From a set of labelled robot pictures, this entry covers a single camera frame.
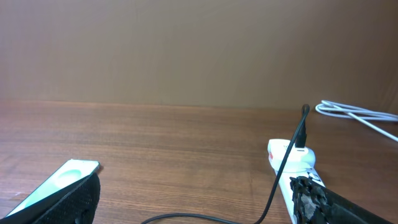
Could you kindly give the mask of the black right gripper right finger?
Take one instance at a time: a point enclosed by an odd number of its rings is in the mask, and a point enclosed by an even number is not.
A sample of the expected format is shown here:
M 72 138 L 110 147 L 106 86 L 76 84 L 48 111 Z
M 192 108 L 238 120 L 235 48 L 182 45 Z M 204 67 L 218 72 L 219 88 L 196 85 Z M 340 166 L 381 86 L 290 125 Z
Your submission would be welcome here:
M 392 224 L 304 176 L 290 179 L 293 218 L 300 224 Z

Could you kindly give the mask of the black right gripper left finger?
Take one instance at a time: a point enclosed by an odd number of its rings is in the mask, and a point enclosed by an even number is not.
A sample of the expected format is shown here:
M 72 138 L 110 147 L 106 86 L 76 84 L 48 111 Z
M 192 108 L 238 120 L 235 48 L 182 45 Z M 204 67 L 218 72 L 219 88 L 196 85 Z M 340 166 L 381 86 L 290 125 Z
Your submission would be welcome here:
M 90 174 L 1 219 L 1 224 L 92 224 L 100 200 L 100 179 Z

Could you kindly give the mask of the blue screen smartphone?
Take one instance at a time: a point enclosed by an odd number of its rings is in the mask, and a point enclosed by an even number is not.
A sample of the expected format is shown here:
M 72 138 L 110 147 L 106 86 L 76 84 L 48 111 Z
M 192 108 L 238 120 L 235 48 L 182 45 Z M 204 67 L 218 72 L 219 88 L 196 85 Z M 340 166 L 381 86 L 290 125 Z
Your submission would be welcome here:
M 92 174 L 100 168 L 98 161 L 70 159 L 60 166 L 49 178 L 40 184 L 16 208 L 6 216 L 13 215 L 26 207 L 58 192 L 68 185 Z

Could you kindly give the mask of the white charger adapter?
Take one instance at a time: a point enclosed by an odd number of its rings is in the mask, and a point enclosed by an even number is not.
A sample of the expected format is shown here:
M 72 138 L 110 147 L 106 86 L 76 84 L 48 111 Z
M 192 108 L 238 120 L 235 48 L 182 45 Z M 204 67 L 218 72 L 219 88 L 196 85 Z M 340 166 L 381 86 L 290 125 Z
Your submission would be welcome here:
M 284 172 L 303 172 L 315 167 L 316 157 L 313 150 L 308 147 L 294 146 L 290 151 Z

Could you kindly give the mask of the white power strip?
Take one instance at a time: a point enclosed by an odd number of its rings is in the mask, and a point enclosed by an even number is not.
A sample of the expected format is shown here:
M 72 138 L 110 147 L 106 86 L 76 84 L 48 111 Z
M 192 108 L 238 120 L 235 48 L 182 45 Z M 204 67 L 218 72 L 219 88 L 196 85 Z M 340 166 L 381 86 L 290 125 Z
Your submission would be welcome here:
M 267 151 L 269 154 L 269 162 L 271 167 L 275 170 L 275 173 L 277 174 L 280 165 L 282 163 L 282 160 L 285 156 L 285 153 L 287 152 L 287 148 L 290 144 L 290 140 L 286 139 L 271 139 L 268 143 L 267 146 Z M 317 171 L 315 170 L 315 167 L 312 169 L 306 169 L 303 172 L 284 172 L 281 175 L 281 178 L 279 180 L 279 187 L 281 189 L 282 195 L 285 200 L 285 204 L 287 206 L 287 210 L 290 216 L 290 219 L 293 224 L 297 224 L 297 218 L 294 215 L 294 203 L 293 203 L 293 191 L 290 187 L 290 178 L 294 177 L 297 178 L 299 176 L 304 176 L 307 178 L 312 178 L 312 180 L 321 186 L 325 186 L 323 181 L 321 180 L 320 176 L 318 175 Z

